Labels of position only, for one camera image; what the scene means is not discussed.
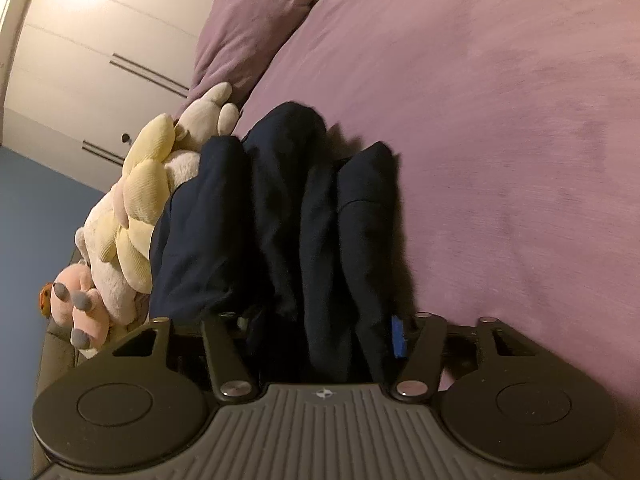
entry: orange plush toy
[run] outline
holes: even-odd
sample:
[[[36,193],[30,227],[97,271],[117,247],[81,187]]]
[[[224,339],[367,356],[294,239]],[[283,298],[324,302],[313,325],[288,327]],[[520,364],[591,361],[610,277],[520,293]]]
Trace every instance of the orange plush toy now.
[[[50,309],[56,324],[72,327],[71,344],[78,350],[104,345],[111,318],[87,264],[80,261],[59,273],[51,287]]]
[[[51,316],[51,287],[53,287],[53,283],[49,282],[40,289],[38,304],[40,305],[40,313],[46,318]]]

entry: bed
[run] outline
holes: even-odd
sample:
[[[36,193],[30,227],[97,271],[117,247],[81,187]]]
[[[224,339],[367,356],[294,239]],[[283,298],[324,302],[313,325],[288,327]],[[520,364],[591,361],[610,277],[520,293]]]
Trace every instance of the bed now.
[[[215,0],[181,110],[294,100],[399,157],[397,304],[495,316],[616,399],[640,474],[640,0]]]

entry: purple pillow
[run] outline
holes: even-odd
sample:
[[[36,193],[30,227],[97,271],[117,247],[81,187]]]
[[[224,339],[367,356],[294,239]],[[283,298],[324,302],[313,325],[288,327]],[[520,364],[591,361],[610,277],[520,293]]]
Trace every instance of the purple pillow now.
[[[271,59],[308,15],[313,0],[214,0],[179,117],[213,85],[229,81],[241,106]]]

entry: folded clothing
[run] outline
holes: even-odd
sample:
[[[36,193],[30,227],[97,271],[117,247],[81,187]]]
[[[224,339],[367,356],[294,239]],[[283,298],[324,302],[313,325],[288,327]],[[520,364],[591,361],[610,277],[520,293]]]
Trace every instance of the folded clothing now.
[[[280,105],[242,144],[209,140],[200,174],[168,201],[151,315],[190,322],[257,305],[264,382],[386,383],[396,199],[388,147],[335,162],[318,114]]]

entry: plush toy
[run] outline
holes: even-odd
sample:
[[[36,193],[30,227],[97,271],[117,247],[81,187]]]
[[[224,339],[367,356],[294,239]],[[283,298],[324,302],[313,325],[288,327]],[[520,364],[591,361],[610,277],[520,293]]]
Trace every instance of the plush toy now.
[[[235,127],[238,109],[223,105],[230,89],[228,83],[213,87],[184,111],[175,128],[168,115],[145,126],[125,159],[121,179],[76,231],[76,246],[91,267],[114,328],[140,316],[136,298],[151,290],[149,244],[164,203],[197,174],[204,142]]]
[[[40,289],[40,297],[38,298],[38,305],[40,306],[40,313],[44,317],[51,316],[51,287],[53,283],[49,282]]]
[[[79,350],[99,349],[106,341],[111,319],[84,262],[69,265],[56,277],[50,309],[56,324],[72,327],[71,344]]]
[[[240,117],[238,107],[226,102],[231,91],[229,83],[219,83],[189,105],[175,125],[176,149],[200,152],[211,137],[231,135]]]

